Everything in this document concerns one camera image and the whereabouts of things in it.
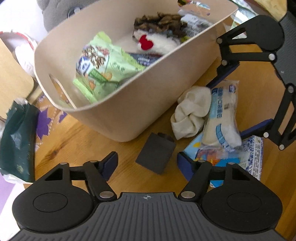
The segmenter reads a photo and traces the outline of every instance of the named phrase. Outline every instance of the green snack bag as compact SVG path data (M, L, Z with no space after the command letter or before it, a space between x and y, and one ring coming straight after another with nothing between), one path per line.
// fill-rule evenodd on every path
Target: green snack bag
M94 103L115 91L123 80L145 69L143 65L111 43L111 39L99 32L82 50L76 64L74 85Z

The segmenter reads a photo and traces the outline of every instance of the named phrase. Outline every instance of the ridged black surface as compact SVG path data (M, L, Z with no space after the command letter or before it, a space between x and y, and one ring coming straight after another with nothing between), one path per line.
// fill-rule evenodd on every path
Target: ridged black surface
M280 25L284 30L285 42L276 52L277 61L274 66L285 85L296 85L296 18L288 11Z
M283 241L274 230L237 234L210 223L197 205L182 202L174 193L123 193L102 203L80 226L55 234L21 230L12 241Z

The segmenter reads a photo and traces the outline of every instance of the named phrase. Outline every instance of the beige plastic basket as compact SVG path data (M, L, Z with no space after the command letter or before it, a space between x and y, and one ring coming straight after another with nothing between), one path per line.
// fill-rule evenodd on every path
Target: beige plastic basket
M104 31L113 44L135 52L132 39L136 17L157 12L177 13L177 0L100 0L49 32L35 51L35 74L45 95L58 109L116 141L137 137L209 68L218 56L216 38L222 21L237 7L228 0L203 0L210 6L206 31L137 74L107 98L89 104L72 84L82 48ZM61 100L50 76L56 78L73 108Z

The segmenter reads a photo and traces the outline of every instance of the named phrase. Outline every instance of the circular pad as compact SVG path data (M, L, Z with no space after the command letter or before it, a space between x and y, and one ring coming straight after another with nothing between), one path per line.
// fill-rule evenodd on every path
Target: circular pad
M231 181L205 194L202 209L216 225L234 232L272 229L282 213L280 199L260 182Z
M251 193L234 193L227 198L227 204L232 209L247 213L257 210L261 206L261 200Z
M12 205L12 213L20 228L52 233L79 225L93 208L86 191L63 181L44 181L22 192Z
M44 193L33 201L33 205L36 209L46 213L59 211L64 208L67 203L67 197L60 193Z

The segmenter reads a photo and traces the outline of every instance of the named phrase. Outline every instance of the purple rug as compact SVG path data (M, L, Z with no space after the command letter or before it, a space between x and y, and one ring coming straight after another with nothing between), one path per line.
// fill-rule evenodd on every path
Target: purple rug
M0 213L2 212L6 200L9 197L13 187L14 184L6 182L3 176L0 174Z

